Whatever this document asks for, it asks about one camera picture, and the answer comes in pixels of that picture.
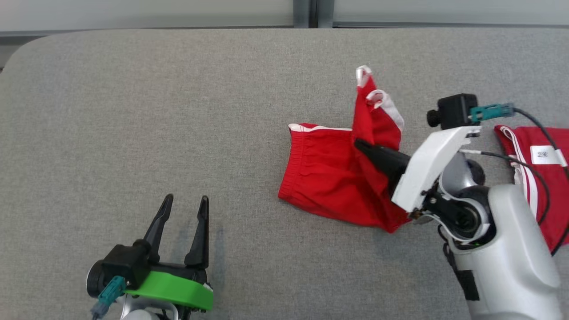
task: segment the white label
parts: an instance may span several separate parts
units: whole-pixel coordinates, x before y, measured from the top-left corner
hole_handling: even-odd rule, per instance
[[[534,165],[560,165],[559,157],[552,146],[531,146],[531,162]]]

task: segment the red fabric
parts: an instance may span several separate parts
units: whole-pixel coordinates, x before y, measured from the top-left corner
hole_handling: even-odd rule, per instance
[[[366,100],[374,89],[371,76],[358,88],[353,131],[314,124],[290,131],[291,153],[279,198],[315,215],[388,232],[409,221],[391,202],[387,177],[353,146],[354,139],[362,138],[399,149],[401,130],[382,108],[374,109]]]
[[[512,129],[507,126],[497,125],[494,127],[494,131],[504,146],[507,155],[515,155],[518,160],[524,161],[529,165],[532,165],[531,146],[550,145],[538,127]],[[567,155],[569,155],[569,129],[547,128],[547,131],[563,152],[566,161],[569,162],[569,159],[567,159]],[[563,232],[569,222],[569,214],[567,214],[569,181],[559,165],[532,166],[543,176],[549,186],[550,208],[540,227],[547,246],[552,250],[561,241]],[[532,201],[537,201],[537,220],[539,221],[546,204],[545,190],[537,177],[534,177],[535,184],[532,185],[530,183],[530,174],[529,170],[525,171],[521,177],[521,182],[524,185],[525,196],[530,205]],[[569,243],[569,238],[563,242],[563,244],[567,243]]]

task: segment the teal cable connector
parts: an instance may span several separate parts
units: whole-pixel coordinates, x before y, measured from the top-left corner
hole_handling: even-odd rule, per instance
[[[470,109],[470,118],[474,124],[488,119],[512,116],[514,116],[513,103],[490,104]]]
[[[109,307],[126,290],[126,281],[121,276],[114,276],[105,289],[99,294],[98,301],[91,308],[93,319],[103,319]]]

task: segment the gray tablecloth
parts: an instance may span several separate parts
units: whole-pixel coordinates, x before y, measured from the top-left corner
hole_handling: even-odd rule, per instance
[[[144,235],[175,196],[160,254],[182,262],[211,200],[214,310],[197,319],[467,319],[436,226],[395,234],[277,199],[287,124],[349,127],[367,64],[405,118],[475,93],[569,126],[569,30],[121,30],[55,35],[0,75],[2,319],[88,319],[89,267]],[[472,148],[501,151],[496,123]],[[477,158],[488,184],[509,183]],[[555,257],[569,309],[569,249]],[[109,319],[118,318],[113,306]]]

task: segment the folded red garment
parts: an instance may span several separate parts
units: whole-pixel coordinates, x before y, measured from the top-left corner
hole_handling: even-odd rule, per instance
[[[399,149],[403,118],[371,71],[357,69],[353,130],[291,124],[291,153],[279,198],[315,215],[394,232],[409,221],[387,177],[353,146],[356,138]]]
[[[558,155],[547,138],[538,127],[512,129],[505,125],[497,125],[494,131],[506,154],[532,165],[543,176],[549,187],[550,208],[540,225],[549,249],[555,248],[560,241],[563,241],[563,244],[569,243],[569,238],[562,239],[569,223],[569,214],[567,214],[569,181],[560,166]],[[547,131],[563,154],[569,154],[569,129],[547,128]],[[517,163],[512,163],[512,166],[515,169],[514,182],[522,185],[531,211],[539,221],[546,205],[545,189],[528,168]]]

